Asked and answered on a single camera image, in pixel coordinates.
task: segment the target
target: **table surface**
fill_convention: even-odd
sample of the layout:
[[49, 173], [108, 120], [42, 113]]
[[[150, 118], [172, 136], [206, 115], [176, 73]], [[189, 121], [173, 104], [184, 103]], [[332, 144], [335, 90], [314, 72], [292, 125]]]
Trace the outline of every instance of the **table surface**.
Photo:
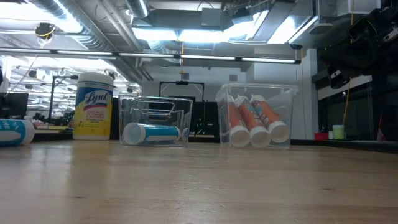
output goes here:
[[1, 223], [397, 223], [398, 156], [37, 142], [0, 148]]

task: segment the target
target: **clear plastic container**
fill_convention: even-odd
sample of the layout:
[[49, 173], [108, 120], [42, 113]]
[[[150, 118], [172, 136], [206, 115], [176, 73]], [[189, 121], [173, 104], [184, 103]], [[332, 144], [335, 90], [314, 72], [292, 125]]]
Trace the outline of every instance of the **clear plastic container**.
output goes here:
[[120, 143], [186, 147], [192, 100], [119, 96]]
[[[288, 149], [293, 96], [298, 91], [299, 87], [295, 85], [224, 84], [216, 96], [220, 143], [230, 147]], [[263, 142], [258, 143], [259, 135], [263, 136]]]

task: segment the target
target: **yellow label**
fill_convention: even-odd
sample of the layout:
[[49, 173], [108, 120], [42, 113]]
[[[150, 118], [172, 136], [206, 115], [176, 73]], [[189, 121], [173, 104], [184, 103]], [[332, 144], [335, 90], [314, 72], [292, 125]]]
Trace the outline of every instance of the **yellow label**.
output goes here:
[[78, 86], [73, 134], [109, 136], [113, 87], [88, 81], [79, 82]]

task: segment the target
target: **blue and white tube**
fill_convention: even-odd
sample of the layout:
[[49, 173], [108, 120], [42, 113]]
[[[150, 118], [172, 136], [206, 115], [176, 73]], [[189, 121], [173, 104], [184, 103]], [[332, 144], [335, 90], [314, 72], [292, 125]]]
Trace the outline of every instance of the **blue and white tube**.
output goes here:
[[173, 143], [180, 139], [175, 126], [129, 123], [124, 127], [123, 138], [127, 144]]
[[30, 121], [0, 119], [0, 146], [19, 146], [29, 144], [35, 135]]

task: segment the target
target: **exposed ductwork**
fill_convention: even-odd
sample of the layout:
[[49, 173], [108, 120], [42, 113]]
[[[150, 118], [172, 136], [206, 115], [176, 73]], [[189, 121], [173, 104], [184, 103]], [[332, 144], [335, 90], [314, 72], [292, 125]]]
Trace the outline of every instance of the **exposed ductwork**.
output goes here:
[[126, 0], [130, 13], [135, 18], [145, 18], [149, 15], [150, 7], [146, 0]]
[[[94, 51], [116, 51], [115, 46], [106, 38], [96, 24], [81, 10], [75, 1], [71, 0], [29, 0], [36, 7], [51, 13], [61, 21], [66, 21], [70, 17], [77, 21], [77, 26], [81, 26], [79, 34], [86, 34], [81, 37], [74, 37], [88, 50]], [[142, 76], [125, 59], [117, 58], [108, 61], [113, 64], [130, 82], [141, 83]]]

